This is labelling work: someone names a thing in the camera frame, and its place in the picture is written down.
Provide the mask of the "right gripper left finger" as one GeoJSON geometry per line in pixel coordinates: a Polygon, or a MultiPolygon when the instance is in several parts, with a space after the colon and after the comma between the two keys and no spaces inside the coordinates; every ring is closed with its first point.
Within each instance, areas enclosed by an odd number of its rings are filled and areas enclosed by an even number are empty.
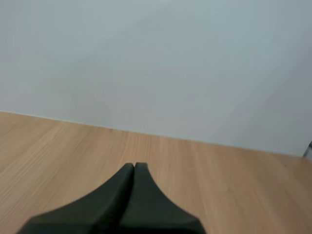
{"type": "Polygon", "coordinates": [[[129,200],[134,166],[126,163],[94,191],[30,218],[20,234],[113,234],[129,200]]]}

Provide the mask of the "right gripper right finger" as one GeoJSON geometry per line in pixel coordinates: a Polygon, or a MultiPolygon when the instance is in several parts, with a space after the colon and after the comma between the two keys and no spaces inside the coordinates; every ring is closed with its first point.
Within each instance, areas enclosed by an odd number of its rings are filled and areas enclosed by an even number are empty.
{"type": "Polygon", "coordinates": [[[204,234],[200,220],[175,205],[157,186],[147,163],[137,163],[120,234],[204,234]]]}

